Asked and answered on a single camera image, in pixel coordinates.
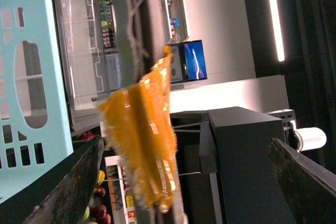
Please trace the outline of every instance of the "crinkled plastic packaging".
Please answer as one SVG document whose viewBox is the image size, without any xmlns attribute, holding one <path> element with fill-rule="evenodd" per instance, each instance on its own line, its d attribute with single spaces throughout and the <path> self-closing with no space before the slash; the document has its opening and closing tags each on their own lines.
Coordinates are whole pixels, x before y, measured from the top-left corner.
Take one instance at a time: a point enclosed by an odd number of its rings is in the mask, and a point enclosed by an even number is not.
<svg viewBox="0 0 336 224">
<path fill-rule="evenodd" d="M 114 92 L 99 106 L 137 201 L 144 208 L 158 204 L 162 212 L 171 207 L 177 185 L 176 136 L 169 117 L 172 55 L 165 54 L 139 83 Z"/>
</svg>

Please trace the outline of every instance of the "white cylinder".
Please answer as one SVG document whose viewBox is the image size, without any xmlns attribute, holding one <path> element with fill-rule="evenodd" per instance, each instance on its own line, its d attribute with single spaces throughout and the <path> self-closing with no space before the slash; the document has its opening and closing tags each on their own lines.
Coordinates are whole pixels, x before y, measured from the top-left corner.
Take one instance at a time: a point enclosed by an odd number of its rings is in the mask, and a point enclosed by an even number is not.
<svg viewBox="0 0 336 224">
<path fill-rule="evenodd" d="M 324 131 L 316 127 L 296 129 L 295 135 L 299 141 L 298 152 L 321 148 L 327 142 Z"/>
</svg>

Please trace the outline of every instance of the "refrigerator display case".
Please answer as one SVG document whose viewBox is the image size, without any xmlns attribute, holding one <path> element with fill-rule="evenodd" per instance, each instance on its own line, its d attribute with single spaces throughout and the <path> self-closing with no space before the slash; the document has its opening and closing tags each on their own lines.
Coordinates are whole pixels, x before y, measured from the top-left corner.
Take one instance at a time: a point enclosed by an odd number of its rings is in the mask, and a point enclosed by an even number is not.
<svg viewBox="0 0 336 224">
<path fill-rule="evenodd" d="M 99 125 L 96 109 L 110 90 L 98 0 L 54 0 L 56 26 L 74 132 Z"/>
<path fill-rule="evenodd" d="M 99 126 L 97 105 L 121 85 L 114 10 L 110 0 L 53 2 L 70 128 L 77 135 Z M 161 3 L 166 43 L 187 40 L 184 1 Z"/>
<path fill-rule="evenodd" d="M 184 0 L 161 0 L 165 39 L 167 44 L 189 38 Z"/>
</svg>

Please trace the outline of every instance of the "light blue plastic basket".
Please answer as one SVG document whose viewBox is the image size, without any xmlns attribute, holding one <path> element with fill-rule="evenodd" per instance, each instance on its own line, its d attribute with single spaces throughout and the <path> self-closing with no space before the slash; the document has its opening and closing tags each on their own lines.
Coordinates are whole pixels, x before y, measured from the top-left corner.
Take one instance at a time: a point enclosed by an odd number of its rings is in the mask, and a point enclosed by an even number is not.
<svg viewBox="0 0 336 224">
<path fill-rule="evenodd" d="M 18 7 L 24 11 L 24 27 L 16 22 Z M 11 27 L 4 25 L 3 10 L 10 13 Z M 0 0 L 0 82 L 5 83 L 0 103 L 6 102 L 9 109 L 9 118 L 0 118 L 0 203 L 73 152 L 54 22 L 51 0 Z M 8 34 L 12 34 L 9 40 L 5 39 Z M 48 119 L 39 129 L 26 123 L 15 86 L 15 51 L 26 40 L 34 41 L 40 55 Z M 5 143 L 8 141 L 4 138 L 4 125 L 11 126 L 10 143 Z M 27 139 L 19 141 L 19 134 Z M 41 164 L 36 161 L 36 145 L 42 146 L 44 162 Z M 23 165 L 22 148 L 29 150 L 30 165 Z M 9 167 L 7 154 L 13 155 L 13 151 L 16 166 Z"/>
</svg>

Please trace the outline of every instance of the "white wall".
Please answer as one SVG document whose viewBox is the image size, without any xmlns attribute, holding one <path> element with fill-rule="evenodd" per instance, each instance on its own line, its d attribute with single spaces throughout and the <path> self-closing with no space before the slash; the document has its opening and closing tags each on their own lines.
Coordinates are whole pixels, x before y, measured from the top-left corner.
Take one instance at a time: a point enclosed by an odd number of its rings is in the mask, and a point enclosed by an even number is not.
<svg viewBox="0 0 336 224">
<path fill-rule="evenodd" d="M 170 112 L 240 106 L 258 112 L 288 109 L 284 76 L 225 82 L 172 91 Z"/>
<path fill-rule="evenodd" d="M 185 8 L 190 40 L 203 41 L 208 73 L 193 85 L 255 78 L 245 1 L 185 0 Z"/>
</svg>

